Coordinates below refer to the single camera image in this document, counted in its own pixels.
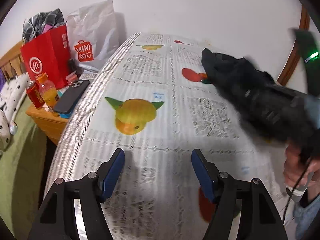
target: wooden nightstand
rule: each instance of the wooden nightstand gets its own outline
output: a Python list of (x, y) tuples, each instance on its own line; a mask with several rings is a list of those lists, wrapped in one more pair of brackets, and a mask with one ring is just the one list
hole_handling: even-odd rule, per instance
[(30, 116), (39, 128), (54, 142), (58, 144), (61, 134), (66, 127), (69, 119), (55, 117), (52, 113), (46, 112), (44, 109), (36, 109), (33, 104), (30, 105), (26, 114)]

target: black cable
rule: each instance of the black cable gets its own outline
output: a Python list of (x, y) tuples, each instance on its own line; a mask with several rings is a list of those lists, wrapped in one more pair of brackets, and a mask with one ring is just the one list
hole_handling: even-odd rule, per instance
[[(294, 185), (294, 187), (293, 187), (293, 189), (292, 189), (292, 191), (291, 191), (291, 195), (292, 195), (292, 193), (296, 190), (296, 188), (297, 188), (297, 186), (299, 185), (300, 181), (302, 180), (302, 178), (303, 178), (304, 175), (306, 174), (306, 172), (307, 172), (307, 170), (308, 170), (308, 168), (309, 168), (309, 165), (310, 165), (310, 163), (311, 163), (311, 160), (312, 160), (312, 158), (309, 159), (306, 168), (304, 169), (303, 173), (301, 174), (301, 176), (300, 176), (299, 179), (297, 180), (296, 184)], [(289, 196), (288, 201), (287, 201), (287, 204), (285, 205), (284, 212), (283, 212), (283, 217), (282, 217), (282, 223), (283, 223), (283, 224), (284, 224), (285, 214), (286, 214), (286, 212), (287, 212), (287, 209), (288, 209), (290, 200), (291, 200), (291, 197)]]

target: human hand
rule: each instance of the human hand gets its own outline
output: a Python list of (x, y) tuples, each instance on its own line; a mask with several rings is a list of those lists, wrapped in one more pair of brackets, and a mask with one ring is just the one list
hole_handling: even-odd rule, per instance
[[(306, 168), (306, 165), (300, 162), (301, 148), (294, 143), (289, 142), (285, 150), (287, 160), (284, 163), (284, 181), (289, 187), (294, 187), (297, 180)], [(320, 158), (314, 158), (306, 174), (303, 176), (298, 186), (303, 186), (307, 183), (307, 176), (310, 172), (314, 171), (314, 175), (308, 184), (308, 199), (315, 198), (320, 193)]]

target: white wall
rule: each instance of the white wall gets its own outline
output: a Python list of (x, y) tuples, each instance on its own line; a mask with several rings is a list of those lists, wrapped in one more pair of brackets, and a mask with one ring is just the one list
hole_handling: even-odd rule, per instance
[[(318, 49), (320, 49), (320, 33), (312, 20), (310, 22), (309, 30), (313, 33), (317, 41)], [(306, 71), (302, 60), (300, 60), (296, 69), (294, 70), (290, 80), (287, 83), (287, 87), (298, 90), (303, 93), (307, 93)]]
[[(40, 11), (64, 15), (102, 0), (18, 0), (0, 26), (0, 56), (21, 39), (22, 25)], [(208, 40), (235, 57), (250, 56), (277, 78), (292, 49), (288, 31), (300, 22), (298, 0), (113, 0), (120, 42), (136, 32)]]

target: round white logo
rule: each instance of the round white logo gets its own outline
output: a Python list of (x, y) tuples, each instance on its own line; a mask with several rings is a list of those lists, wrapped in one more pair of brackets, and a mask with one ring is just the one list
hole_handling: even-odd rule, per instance
[(29, 60), (29, 66), (35, 74), (40, 74), (42, 72), (42, 63), (37, 57), (32, 57)]

